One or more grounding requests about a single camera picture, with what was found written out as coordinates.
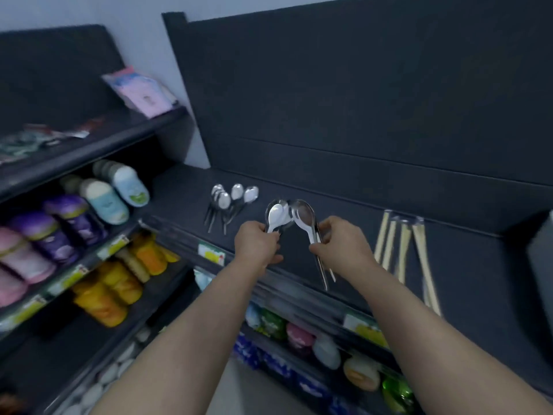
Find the blue package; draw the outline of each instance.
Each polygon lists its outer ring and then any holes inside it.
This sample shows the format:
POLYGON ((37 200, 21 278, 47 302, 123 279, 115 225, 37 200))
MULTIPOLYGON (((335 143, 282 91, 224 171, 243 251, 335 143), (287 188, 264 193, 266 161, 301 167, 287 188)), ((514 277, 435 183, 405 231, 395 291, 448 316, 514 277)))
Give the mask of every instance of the blue package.
POLYGON ((332 415, 353 415, 353 411, 351 410, 349 403, 338 396, 332 397, 332 402, 330 402, 330 405, 328 406, 328 412, 332 415))
POLYGON ((267 367, 275 373, 280 374, 284 378, 292 378, 294 371, 288 367, 287 362, 279 356, 265 352, 263 354, 263 361, 267 367))
POLYGON ((314 378, 300 373, 298 373, 298 386, 301 388, 301 390, 311 396, 321 399, 330 399, 331 397, 328 387, 326 387, 321 382, 315 380, 314 378))

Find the orange bottle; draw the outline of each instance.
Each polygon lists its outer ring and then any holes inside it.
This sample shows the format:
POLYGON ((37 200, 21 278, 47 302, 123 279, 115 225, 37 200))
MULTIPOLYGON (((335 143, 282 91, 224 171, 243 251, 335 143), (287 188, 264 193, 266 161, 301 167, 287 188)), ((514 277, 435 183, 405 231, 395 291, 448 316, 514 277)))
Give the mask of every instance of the orange bottle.
POLYGON ((144 264, 150 275, 159 275, 167 269, 167 259, 151 236, 138 236, 130 251, 144 264))
POLYGON ((73 302, 108 328, 120 324, 127 317, 128 309, 101 282, 91 284, 84 281, 84 286, 73 288, 79 291, 73 302))
POLYGON ((142 296, 142 285, 121 262, 104 262, 97 271, 98 279, 125 303, 133 304, 142 296))

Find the price label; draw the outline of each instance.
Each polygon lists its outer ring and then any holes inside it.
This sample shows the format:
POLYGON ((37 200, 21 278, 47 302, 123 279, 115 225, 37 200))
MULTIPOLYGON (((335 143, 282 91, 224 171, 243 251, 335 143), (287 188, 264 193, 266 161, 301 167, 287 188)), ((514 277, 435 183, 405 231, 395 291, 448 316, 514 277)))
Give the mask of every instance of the price label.
POLYGON ((110 244, 107 244, 106 246, 102 247, 96 253, 96 256, 98 256, 98 258, 100 258, 101 260, 105 261, 107 258, 109 258, 110 256, 113 256, 128 244, 129 244, 129 240, 127 236, 125 235, 117 236, 110 244))
POLYGON ((17 325, 23 323, 27 319, 30 319, 36 312, 46 305, 47 301, 41 296, 36 295, 31 300, 27 301, 21 308, 11 315, 11 329, 15 328, 17 325))
POLYGON ((48 288, 51 295, 60 295, 66 289, 73 286, 77 281, 80 281, 88 272, 88 268, 84 265, 77 265, 72 271, 63 275, 58 282, 48 288))
POLYGON ((198 255, 217 265, 221 265, 222 267, 225 266, 225 252, 217 249, 212 244, 200 242, 198 244, 198 255))

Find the plastic package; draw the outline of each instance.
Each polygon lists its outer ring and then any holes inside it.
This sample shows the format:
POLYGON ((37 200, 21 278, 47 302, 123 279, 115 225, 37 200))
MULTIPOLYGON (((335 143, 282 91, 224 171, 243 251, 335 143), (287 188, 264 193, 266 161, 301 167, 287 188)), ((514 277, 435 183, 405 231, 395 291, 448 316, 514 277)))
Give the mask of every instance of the plastic package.
POLYGON ((6 227, 0 227, 0 262, 28 284, 41 282, 56 270, 56 265, 33 250, 23 236, 6 227))
POLYGON ((337 370, 342 362, 340 352, 334 341, 327 335, 319 335, 313 344, 313 353, 317 359, 331 370, 337 370))
POLYGON ((167 259, 150 236, 137 236, 130 246, 130 251, 152 276, 162 274, 167 269, 167 259))
POLYGON ((136 342, 131 342, 128 347, 116 358, 116 362, 123 363, 129 358, 133 358, 138 353, 136 342))
POLYGON ((97 271, 98 279, 125 303, 133 304, 142 296, 142 285, 121 262, 104 262, 97 271))
POLYGON ((265 331, 274 339, 281 341, 286 339, 286 321, 283 318, 270 310, 261 309, 261 322, 265 331))
POLYGON ((86 179, 81 183, 79 193, 106 223, 118 225, 129 219, 128 207, 109 184, 97 179, 86 179))
POLYGON ((43 203, 48 214, 59 216, 67 221, 71 229, 79 235, 87 246, 96 244, 107 237, 103 224, 88 210, 87 202, 77 195, 60 195, 43 203))
POLYGON ((116 363, 108 365, 98 373, 98 383, 106 385, 117 380, 118 371, 119 365, 116 363))
POLYGON ((27 212, 11 219, 9 226, 27 237, 54 262, 63 265, 79 257, 59 223, 42 211, 27 212))
POLYGON ((312 334, 290 322, 286 326, 286 333, 288 335, 288 342, 292 348, 298 350, 303 355, 308 355, 311 352, 311 347, 315 342, 315 337, 312 334))
POLYGON ((119 250, 115 257, 121 259, 140 282, 145 283, 150 279, 150 273, 146 267, 126 247, 119 250))
POLYGON ((8 271, 0 268, 0 307, 20 300, 27 292, 27 285, 8 271))
POLYGON ((103 386, 99 383, 93 384, 90 389, 82 395, 81 405, 84 409, 93 407, 102 397, 103 386))
POLYGON ((101 282, 90 285, 84 281, 72 290, 79 292, 73 302, 108 328, 117 326, 127 317, 128 309, 101 282))
POLYGON ((135 362, 134 358, 131 358, 130 360, 124 361, 119 366, 119 371, 117 372, 117 378, 121 378, 121 376, 129 369, 130 366, 133 365, 135 362))
POLYGON ((354 355, 344 363, 344 374, 355 386, 366 392, 374 392, 380 386, 378 365, 369 357, 354 355))

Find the toiletry bottle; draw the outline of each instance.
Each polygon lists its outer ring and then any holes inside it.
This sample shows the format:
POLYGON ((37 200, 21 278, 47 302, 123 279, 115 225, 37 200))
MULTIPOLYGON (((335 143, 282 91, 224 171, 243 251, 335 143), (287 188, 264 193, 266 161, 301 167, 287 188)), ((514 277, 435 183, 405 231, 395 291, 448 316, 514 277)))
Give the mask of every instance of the toiletry bottle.
POLYGON ((0 262, 28 284, 38 283, 56 270, 53 262, 34 250, 22 235, 7 227, 0 227, 0 262))
POLYGON ((148 189, 138 179, 132 167, 121 163, 111 166, 108 170, 108 180, 129 205, 143 207, 150 201, 148 189))
POLYGON ((80 193, 106 223, 118 225, 129 219, 129 209, 109 184, 86 179, 81 183, 80 193))
POLYGON ((43 211, 18 215, 11 219, 9 226, 31 240, 54 262, 64 265, 79 257, 56 219, 43 211))
POLYGON ((57 215, 71 226, 87 246, 96 244, 107 237, 103 224, 90 213, 87 202, 77 195, 60 195, 45 201, 44 210, 57 215))

